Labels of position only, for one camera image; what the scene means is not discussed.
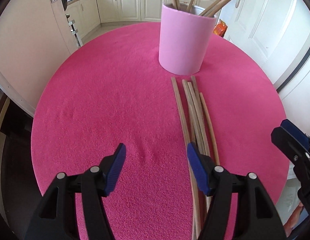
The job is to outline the person's right hand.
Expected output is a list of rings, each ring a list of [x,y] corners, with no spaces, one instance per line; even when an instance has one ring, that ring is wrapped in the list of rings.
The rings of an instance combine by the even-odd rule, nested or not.
[[[299,202],[298,206],[296,207],[296,209],[293,211],[293,213],[291,214],[291,216],[289,217],[289,219],[287,220],[286,224],[284,224],[284,229],[287,235],[289,235],[292,230],[293,227],[297,224],[300,214],[303,210],[304,205]]]

